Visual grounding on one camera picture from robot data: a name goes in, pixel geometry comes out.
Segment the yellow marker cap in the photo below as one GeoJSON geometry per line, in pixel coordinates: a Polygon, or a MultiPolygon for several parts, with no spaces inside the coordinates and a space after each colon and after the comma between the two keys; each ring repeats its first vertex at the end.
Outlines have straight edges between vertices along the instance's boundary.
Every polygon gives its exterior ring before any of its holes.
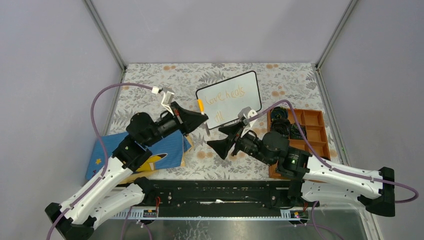
{"type": "Polygon", "coordinates": [[[198,103],[198,107],[199,107],[199,111],[202,115],[205,114],[204,112],[204,104],[203,101],[201,99],[197,99],[197,103],[198,103]]]}

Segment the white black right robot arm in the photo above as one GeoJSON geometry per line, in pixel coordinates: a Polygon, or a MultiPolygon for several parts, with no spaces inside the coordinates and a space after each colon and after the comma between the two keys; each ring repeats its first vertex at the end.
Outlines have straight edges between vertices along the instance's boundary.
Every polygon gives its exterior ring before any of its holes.
{"type": "Polygon", "coordinates": [[[243,152],[266,165],[276,164],[276,172],[291,180],[286,198],[293,206],[304,201],[341,201],[359,204],[378,216],[396,214],[392,168],[365,170],[335,163],[290,146],[289,138],[275,130],[259,138],[243,121],[218,130],[226,138],[209,140],[207,145],[222,159],[243,152]]]}

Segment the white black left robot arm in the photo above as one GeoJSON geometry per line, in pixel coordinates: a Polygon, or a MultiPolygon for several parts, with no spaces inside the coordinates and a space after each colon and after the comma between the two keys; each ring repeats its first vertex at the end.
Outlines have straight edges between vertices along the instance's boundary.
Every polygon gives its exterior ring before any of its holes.
{"type": "Polygon", "coordinates": [[[146,112],[136,113],[126,128],[126,137],[100,171],[70,198],[45,208],[51,228],[65,240],[87,240],[102,223],[123,210],[140,203],[152,204],[155,188],[146,177],[137,178],[113,196],[107,194],[152,156],[152,145],[174,132],[187,135],[207,120],[205,113],[184,109],[175,101],[157,121],[146,112]]]}

